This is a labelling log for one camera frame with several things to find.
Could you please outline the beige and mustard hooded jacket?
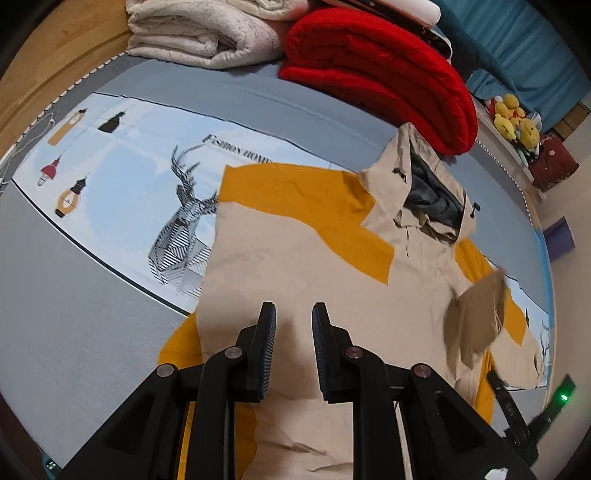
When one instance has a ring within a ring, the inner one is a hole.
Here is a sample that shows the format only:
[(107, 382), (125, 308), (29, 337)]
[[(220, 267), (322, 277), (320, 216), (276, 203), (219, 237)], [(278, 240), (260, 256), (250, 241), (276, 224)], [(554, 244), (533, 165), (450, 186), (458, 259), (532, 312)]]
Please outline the beige and mustard hooded jacket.
[(358, 172), (226, 167), (197, 309), (159, 359), (185, 368), (276, 305), (270, 388), (236, 409), (238, 477), (349, 479), (353, 412), (322, 399), (311, 310), (385, 362), (433, 367), (485, 419), (487, 373), (532, 389), (543, 372), (525, 313), (471, 241), (466, 190), (411, 124)]

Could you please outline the purple box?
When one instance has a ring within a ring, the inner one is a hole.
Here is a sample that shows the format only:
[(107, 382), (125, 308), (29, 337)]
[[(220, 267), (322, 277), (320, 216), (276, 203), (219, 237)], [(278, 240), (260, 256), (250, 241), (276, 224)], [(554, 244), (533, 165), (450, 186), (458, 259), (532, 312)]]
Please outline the purple box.
[(565, 217), (547, 227), (543, 234), (551, 262), (559, 260), (575, 249), (572, 230)]

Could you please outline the light blue printed bed runner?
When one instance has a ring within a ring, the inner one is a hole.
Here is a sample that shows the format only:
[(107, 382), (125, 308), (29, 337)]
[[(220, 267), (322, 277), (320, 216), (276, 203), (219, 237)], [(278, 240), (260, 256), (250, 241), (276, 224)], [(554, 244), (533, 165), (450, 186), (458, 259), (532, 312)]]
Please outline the light blue printed bed runner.
[(287, 142), (200, 114), (94, 94), (74, 138), (43, 143), (2, 198), (1, 366), (25, 358), (61, 387), (136, 387), (185, 317), (195, 354), (228, 346), (276, 305), (273, 390), (315, 397), (311, 309), (385, 362), (426, 363), (476, 389), (486, 359), (511, 387), (546, 381), (542, 315), (515, 283), (503, 311), (452, 302), (493, 266), (472, 243), (466, 191), (436, 158), (460, 209), (413, 210), (411, 126), (353, 173)]

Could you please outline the dark red bag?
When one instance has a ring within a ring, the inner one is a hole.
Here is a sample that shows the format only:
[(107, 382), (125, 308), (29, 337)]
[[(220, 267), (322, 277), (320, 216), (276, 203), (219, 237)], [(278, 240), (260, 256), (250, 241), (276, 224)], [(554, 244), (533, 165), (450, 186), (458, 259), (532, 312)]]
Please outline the dark red bag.
[(554, 133), (540, 137), (539, 155), (530, 163), (533, 185), (546, 192), (573, 175), (579, 164)]

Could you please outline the yellow plush toys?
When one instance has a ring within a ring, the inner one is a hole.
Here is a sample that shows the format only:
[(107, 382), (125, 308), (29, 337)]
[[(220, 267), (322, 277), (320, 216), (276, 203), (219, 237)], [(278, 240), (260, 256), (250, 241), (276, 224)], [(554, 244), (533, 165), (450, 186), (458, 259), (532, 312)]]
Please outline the yellow plush toys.
[(497, 132), (506, 140), (534, 153), (540, 145), (538, 124), (526, 115), (518, 98), (507, 93), (493, 97), (488, 105)]

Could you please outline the red folded blanket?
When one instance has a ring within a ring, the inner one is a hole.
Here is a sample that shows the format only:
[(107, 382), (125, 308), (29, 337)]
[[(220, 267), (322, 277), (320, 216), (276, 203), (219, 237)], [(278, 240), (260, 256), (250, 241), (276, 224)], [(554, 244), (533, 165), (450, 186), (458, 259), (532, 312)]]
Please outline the red folded blanket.
[(341, 7), (298, 19), (284, 41), (280, 79), (367, 111), (396, 127), (412, 123), (439, 153), (468, 152), (476, 109), (452, 65), (414, 33)]

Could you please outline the cream folded quilt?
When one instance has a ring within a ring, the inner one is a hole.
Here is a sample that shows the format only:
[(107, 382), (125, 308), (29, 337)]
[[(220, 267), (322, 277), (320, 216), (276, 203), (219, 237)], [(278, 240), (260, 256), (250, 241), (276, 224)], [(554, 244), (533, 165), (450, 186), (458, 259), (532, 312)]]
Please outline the cream folded quilt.
[(211, 70), (283, 54), (290, 22), (256, 1), (127, 1), (127, 53)]

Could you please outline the teal curtain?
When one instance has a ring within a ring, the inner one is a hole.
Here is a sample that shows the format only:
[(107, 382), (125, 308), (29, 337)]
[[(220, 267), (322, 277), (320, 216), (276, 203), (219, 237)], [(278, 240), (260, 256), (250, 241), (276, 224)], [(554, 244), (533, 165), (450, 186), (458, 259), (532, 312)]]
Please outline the teal curtain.
[(444, 3), (466, 33), (499, 62), (523, 108), (554, 127), (590, 90), (590, 80), (556, 29), (527, 1)]

